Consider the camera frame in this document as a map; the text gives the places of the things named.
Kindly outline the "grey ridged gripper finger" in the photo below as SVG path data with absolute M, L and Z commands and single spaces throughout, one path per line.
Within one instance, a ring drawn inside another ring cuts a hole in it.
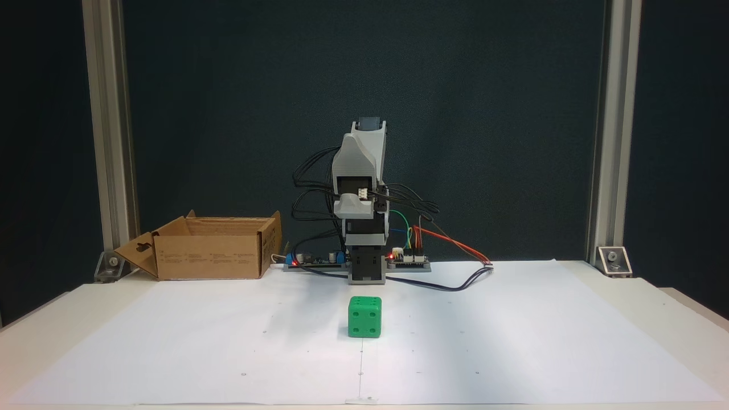
M 374 202 L 364 200 L 358 194 L 341 194 L 333 205 L 333 214 L 341 220 L 372 220 Z

